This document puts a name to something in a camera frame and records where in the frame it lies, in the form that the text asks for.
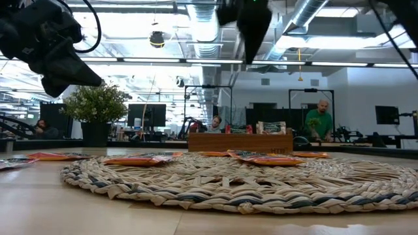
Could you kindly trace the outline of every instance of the silver duct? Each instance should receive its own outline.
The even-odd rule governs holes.
[[[299,0],[296,2],[291,21],[297,27],[306,27],[328,0]]]
[[[281,17],[279,24],[282,26],[280,29],[280,36],[284,32],[292,33],[306,33],[308,24],[313,20],[316,14],[328,3],[329,0],[298,0],[295,5],[295,10],[290,17],[290,20],[285,23],[283,22],[283,17]],[[286,49],[280,48],[276,45],[266,54],[265,59],[271,61],[279,60],[282,55],[285,53]]]
[[[215,5],[188,5],[190,20],[193,24],[193,39],[197,42],[215,42],[219,32],[219,24],[216,19]],[[197,58],[213,59],[219,57],[219,46],[213,44],[196,44],[195,54]],[[203,84],[214,84],[216,67],[203,67]],[[203,92],[202,101],[206,103],[208,118],[212,117],[212,92]]]

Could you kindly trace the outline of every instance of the man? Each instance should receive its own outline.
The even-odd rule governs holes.
[[[211,126],[209,126],[208,130],[205,132],[206,133],[221,133],[221,127],[219,126],[221,122],[222,122],[221,117],[214,116]]]
[[[320,100],[317,105],[318,109],[310,110],[306,115],[305,129],[317,141],[331,141],[332,118],[327,112],[328,105],[328,101]],[[318,119],[318,125],[310,127],[308,123],[311,119]]]
[[[36,126],[37,139],[56,140],[59,138],[59,131],[55,127],[51,127],[45,120],[40,119]]]

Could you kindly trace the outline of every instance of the security camera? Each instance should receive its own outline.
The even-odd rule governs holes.
[[[165,45],[163,32],[161,31],[153,31],[150,36],[150,44],[155,48],[163,48]]]
[[[180,78],[179,76],[177,76],[176,77],[176,85],[178,86],[178,87],[184,87],[184,81],[183,81],[183,78]]]

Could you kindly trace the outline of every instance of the robotic arm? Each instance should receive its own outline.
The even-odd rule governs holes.
[[[76,54],[73,44],[83,40],[81,26],[62,1],[38,0],[26,7],[22,2],[0,1],[3,55],[18,58],[33,72],[44,75],[42,86],[52,97],[69,85],[99,86],[101,78]]]

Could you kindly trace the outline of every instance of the round woven mat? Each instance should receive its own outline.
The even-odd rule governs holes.
[[[255,166],[232,157],[185,153],[153,167],[104,165],[105,156],[66,166],[63,180],[111,199],[237,213],[340,213],[418,207],[412,168],[349,159]]]

